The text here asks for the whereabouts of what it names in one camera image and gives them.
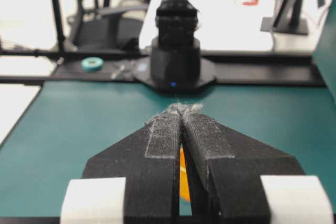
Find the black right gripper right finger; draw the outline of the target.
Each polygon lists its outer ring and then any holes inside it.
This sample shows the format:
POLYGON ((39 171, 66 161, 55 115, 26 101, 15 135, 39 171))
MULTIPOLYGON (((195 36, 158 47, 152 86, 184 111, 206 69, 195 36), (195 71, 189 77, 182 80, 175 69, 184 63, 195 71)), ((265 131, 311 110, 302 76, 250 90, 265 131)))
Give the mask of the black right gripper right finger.
POLYGON ((181 110, 187 146, 221 223, 333 223, 317 176, 279 149, 219 124, 199 105, 181 110))

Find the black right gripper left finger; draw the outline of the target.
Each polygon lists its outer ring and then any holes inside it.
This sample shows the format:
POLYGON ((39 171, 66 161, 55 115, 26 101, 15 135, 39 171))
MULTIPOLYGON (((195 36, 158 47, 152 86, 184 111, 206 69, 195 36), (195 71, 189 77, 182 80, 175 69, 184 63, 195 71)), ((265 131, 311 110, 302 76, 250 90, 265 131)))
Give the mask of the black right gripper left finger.
POLYGON ((164 111, 91 157, 69 182, 61 223, 175 223, 182 118, 164 111))

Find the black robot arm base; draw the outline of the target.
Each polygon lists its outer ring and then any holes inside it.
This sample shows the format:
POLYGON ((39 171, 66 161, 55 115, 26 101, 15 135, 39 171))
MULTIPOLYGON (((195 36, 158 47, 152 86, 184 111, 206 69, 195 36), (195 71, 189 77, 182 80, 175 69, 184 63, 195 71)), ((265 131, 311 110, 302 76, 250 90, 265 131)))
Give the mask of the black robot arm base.
POLYGON ((215 64, 202 58, 200 41, 194 37, 197 9, 188 0, 162 0, 155 24, 158 35, 150 55, 136 62, 136 80, 169 92, 192 92, 216 80, 215 64))

